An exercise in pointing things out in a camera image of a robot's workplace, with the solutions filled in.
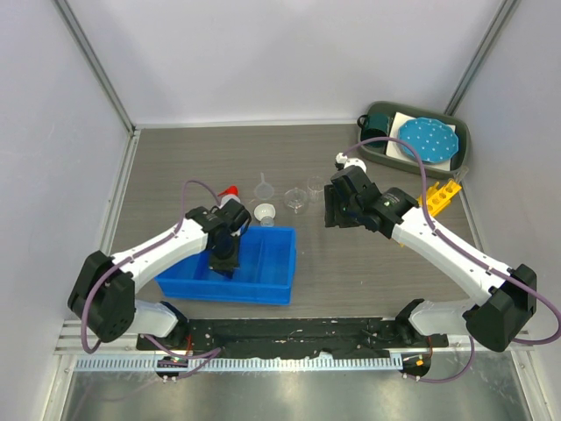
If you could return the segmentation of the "tall clear glass beaker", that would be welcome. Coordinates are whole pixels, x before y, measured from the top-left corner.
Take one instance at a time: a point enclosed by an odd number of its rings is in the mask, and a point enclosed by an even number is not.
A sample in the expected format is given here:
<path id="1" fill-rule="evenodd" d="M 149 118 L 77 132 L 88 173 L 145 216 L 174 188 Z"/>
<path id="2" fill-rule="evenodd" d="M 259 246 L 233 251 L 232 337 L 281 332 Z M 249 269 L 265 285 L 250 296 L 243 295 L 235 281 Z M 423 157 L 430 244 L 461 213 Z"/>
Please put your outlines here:
<path id="1" fill-rule="evenodd" d="M 321 176 L 311 176 L 307 180 L 307 188 L 310 202 L 318 203 L 323 199 L 324 180 Z"/>

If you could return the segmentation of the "white ceramic evaporating dish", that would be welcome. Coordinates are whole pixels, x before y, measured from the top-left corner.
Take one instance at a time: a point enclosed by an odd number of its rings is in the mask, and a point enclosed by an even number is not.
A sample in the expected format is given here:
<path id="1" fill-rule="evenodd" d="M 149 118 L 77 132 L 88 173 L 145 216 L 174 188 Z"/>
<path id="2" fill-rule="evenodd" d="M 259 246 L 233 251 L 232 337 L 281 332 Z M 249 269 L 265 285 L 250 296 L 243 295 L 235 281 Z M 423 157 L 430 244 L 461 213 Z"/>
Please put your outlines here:
<path id="1" fill-rule="evenodd" d="M 276 216 L 276 209 L 270 203 L 261 203 L 255 207 L 253 214 L 258 221 L 261 221 L 263 218 L 274 219 Z"/>

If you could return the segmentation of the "blue plastic divided bin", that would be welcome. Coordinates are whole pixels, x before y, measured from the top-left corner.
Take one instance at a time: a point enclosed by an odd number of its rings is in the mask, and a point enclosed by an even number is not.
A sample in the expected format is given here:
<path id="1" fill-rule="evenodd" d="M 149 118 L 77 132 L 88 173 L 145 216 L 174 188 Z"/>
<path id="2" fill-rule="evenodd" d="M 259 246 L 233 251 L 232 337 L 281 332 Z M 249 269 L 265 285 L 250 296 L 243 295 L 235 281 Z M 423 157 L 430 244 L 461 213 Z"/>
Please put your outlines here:
<path id="1" fill-rule="evenodd" d="M 209 268 L 209 253 L 188 257 L 155 277 L 164 296 L 213 302 L 288 305 L 296 267 L 296 231 L 252 226 L 241 239 L 231 278 Z"/>

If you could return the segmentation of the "yellow test tube rack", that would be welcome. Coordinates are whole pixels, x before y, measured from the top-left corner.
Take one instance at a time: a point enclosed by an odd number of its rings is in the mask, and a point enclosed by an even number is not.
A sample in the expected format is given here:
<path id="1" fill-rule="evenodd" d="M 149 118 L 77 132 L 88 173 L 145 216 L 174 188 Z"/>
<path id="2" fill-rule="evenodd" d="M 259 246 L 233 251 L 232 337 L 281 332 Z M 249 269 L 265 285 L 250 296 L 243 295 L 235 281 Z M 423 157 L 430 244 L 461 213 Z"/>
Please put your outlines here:
<path id="1" fill-rule="evenodd" d="M 423 202 L 423 197 L 419 196 L 417 202 L 420 206 L 426 203 L 429 214 L 432 217 L 436 217 L 451 204 L 452 198 L 457 195 L 461 189 L 461 185 L 452 179 L 444 184 L 435 182 L 426 190 L 426 201 Z"/>

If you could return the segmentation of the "small clear glass beaker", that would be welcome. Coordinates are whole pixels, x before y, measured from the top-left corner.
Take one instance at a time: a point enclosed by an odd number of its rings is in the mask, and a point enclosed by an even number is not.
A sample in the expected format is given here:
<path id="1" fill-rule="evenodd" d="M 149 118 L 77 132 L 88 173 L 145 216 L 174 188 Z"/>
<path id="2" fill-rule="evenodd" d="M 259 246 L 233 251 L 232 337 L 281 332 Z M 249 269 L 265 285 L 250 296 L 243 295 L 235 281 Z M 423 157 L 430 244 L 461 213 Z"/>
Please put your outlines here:
<path id="1" fill-rule="evenodd" d="M 259 221 L 260 225 L 263 227 L 273 227 L 275 225 L 274 219 L 271 217 L 263 217 Z"/>

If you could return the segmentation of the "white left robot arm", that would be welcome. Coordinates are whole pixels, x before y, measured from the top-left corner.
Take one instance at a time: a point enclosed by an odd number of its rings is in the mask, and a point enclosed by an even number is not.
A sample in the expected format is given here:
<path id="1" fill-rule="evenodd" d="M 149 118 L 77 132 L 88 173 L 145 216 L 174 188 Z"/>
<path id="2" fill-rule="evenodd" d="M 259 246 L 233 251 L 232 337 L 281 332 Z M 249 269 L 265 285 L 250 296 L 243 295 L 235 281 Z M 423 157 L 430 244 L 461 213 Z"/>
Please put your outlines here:
<path id="1" fill-rule="evenodd" d="M 231 277 L 239 267 L 241 238 L 251 213 L 231 198 L 211 209 L 188 211 L 172 228 L 127 251 L 108 255 L 95 251 L 84 261 L 67 300 L 81 320 L 81 343 L 110 343 L 125 334 L 142 336 L 154 346 L 180 348 L 188 336 L 187 318 L 172 304 L 148 303 L 136 295 L 157 275 L 189 257 L 205 254 L 209 269 Z"/>

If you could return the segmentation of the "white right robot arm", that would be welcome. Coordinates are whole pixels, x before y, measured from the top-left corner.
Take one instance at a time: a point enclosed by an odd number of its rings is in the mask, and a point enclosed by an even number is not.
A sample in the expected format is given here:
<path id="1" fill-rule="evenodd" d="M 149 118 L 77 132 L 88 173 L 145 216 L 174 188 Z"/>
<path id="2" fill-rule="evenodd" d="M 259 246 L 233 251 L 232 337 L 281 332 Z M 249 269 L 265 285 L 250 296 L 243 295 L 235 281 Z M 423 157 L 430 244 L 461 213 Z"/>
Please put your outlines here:
<path id="1" fill-rule="evenodd" d="M 398 188 L 380 192 L 360 159 L 339 153 L 337 172 L 324 187 L 328 227 L 363 226 L 420 254 L 466 294 L 463 301 L 433 303 L 416 299 L 398 315 L 397 339 L 416 346 L 432 335 L 471 335 L 482 346 L 504 351 L 536 311 L 536 299 L 501 278 L 512 275 L 536 287 L 536 273 L 525 265 L 511 269 L 470 246 Z"/>

